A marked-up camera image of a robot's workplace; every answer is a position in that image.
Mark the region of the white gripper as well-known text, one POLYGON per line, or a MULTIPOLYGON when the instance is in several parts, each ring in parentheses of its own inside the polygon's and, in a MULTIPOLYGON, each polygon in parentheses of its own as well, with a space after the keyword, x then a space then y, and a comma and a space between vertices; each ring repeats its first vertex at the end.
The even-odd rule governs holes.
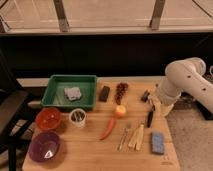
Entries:
POLYGON ((162 104, 155 94, 151 95, 151 98, 149 98, 149 103, 151 105, 152 111, 155 111, 159 116, 162 117, 166 117, 174 107, 173 104, 162 104))

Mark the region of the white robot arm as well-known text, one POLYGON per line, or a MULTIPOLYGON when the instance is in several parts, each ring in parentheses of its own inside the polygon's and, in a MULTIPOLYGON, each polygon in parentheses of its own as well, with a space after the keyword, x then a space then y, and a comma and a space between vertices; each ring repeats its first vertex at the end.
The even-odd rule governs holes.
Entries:
POLYGON ((213 120, 213 83, 203 75, 205 62, 198 57, 176 60, 165 68, 165 76, 150 99, 161 116, 167 116, 181 94, 186 92, 198 101, 198 107, 206 120, 213 120))

